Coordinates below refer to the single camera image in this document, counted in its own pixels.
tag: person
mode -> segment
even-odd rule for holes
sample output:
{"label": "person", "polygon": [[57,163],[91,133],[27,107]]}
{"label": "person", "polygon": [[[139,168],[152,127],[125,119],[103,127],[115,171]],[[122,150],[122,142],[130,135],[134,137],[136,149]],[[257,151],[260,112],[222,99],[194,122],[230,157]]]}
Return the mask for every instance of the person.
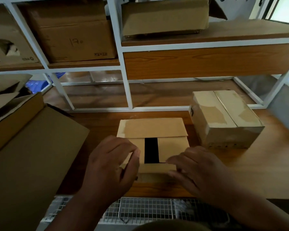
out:
{"label": "person", "polygon": [[[131,152],[123,170],[120,165]],[[106,209],[131,188],[139,155],[140,150],[128,139],[108,136],[101,141],[89,156],[81,189],[46,230],[94,230]],[[239,223],[255,230],[289,230],[287,213],[240,186],[228,168],[205,148],[189,147],[166,163],[176,165],[177,170],[168,174],[188,192],[231,214]]]}

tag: white metal frame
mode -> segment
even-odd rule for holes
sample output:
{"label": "white metal frame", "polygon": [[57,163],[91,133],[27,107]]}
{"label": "white metal frame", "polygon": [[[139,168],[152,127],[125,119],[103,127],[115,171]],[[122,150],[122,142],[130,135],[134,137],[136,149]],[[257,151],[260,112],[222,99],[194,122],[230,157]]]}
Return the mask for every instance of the white metal frame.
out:
{"label": "white metal frame", "polygon": [[[24,17],[17,7],[17,2],[31,1],[31,0],[0,0],[0,4],[4,4],[11,12],[20,29],[23,31],[24,36],[31,45],[36,56],[43,65],[43,69],[32,70],[17,70],[17,71],[0,71],[0,74],[16,74],[28,73],[36,74],[42,73],[45,76],[49,85],[43,89],[42,93],[48,91],[52,86],[56,86],[59,94],[64,98],[68,105],[69,112],[143,112],[143,111],[186,111],[188,106],[165,106],[165,107],[133,107],[129,84],[130,83],[145,83],[145,82],[170,82],[170,81],[195,81],[195,80],[220,80],[232,78],[255,102],[256,104],[249,104],[252,109],[265,109],[270,102],[279,92],[285,81],[289,78],[289,71],[280,76],[276,84],[262,100],[250,88],[248,88],[238,77],[203,77],[203,78],[175,78],[175,79],[145,79],[145,80],[128,80],[124,63],[124,52],[139,52],[139,51],[153,51],[153,50],[178,50],[178,49],[197,49],[197,48],[214,48],[214,47],[235,47],[235,46],[250,46],[250,45],[269,45],[269,44],[289,44],[289,38],[274,38],[274,39],[258,39],[258,40],[239,40],[239,41],[222,41],[222,42],[199,42],[199,43],[184,43],[184,44],[165,44],[165,45],[149,45],[149,46],[128,46],[121,45],[122,39],[122,21],[121,21],[121,5],[122,0],[107,0],[111,16],[112,28],[120,66],[97,66],[97,67],[76,67],[76,68],[61,68],[50,69],[49,62],[43,53],[41,47],[33,36],[30,28],[28,27]],[[264,11],[269,3],[269,0],[264,0],[258,12],[257,18],[261,19]],[[60,82],[54,73],[57,72],[80,72],[80,71],[102,71],[102,70],[121,70],[123,80],[111,82],[95,82],[90,77],[90,82]],[[123,83],[127,98],[128,107],[122,108],[75,108],[66,94],[63,86],[74,85],[97,85],[97,84],[116,84]]]}

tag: person's left hand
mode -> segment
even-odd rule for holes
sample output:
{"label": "person's left hand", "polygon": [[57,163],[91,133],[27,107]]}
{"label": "person's left hand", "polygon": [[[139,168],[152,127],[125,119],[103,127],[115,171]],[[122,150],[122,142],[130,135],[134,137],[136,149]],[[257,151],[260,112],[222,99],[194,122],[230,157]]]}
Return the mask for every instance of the person's left hand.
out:
{"label": "person's left hand", "polygon": [[[125,169],[120,165],[128,154]],[[106,137],[90,154],[83,185],[78,194],[87,203],[106,209],[132,186],[139,168],[140,150],[128,139]]]}

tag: hand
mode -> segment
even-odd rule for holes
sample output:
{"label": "hand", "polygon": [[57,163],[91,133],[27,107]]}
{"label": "hand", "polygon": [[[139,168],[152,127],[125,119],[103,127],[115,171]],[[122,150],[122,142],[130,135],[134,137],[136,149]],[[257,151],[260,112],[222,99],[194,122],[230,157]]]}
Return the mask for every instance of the hand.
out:
{"label": "hand", "polygon": [[223,210],[230,211],[243,190],[217,156],[203,147],[189,147],[166,163],[177,166],[177,171],[171,170],[168,174],[188,192]]}
{"label": "hand", "polygon": [[[125,169],[120,165],[132,152]],[[139,168],[140,150],[128,139],[108,136],[90,154],[79,191],[87,203],[106,210],[132,186]]]}

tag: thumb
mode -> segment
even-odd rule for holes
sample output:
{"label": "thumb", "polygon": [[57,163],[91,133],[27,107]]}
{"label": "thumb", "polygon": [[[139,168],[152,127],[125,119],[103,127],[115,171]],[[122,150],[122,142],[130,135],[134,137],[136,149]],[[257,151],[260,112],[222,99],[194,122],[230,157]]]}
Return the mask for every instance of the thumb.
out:
{"label": "thumb", "polygon": [[139,156],[140,150],[137,148],[132,154],[131,157],[124,169],[124,175],[122,179],[123,186],[129,189],[132,185],[134,180],[136,179],[138,169],[139,169]]}
{"label": "thumb", "polygon": [[167,173],[170,177],[177,179],[181,185],[192,195],[199,197],[200,191],[196,184],[188,176],[177,172],[175,170],[170,170]]}

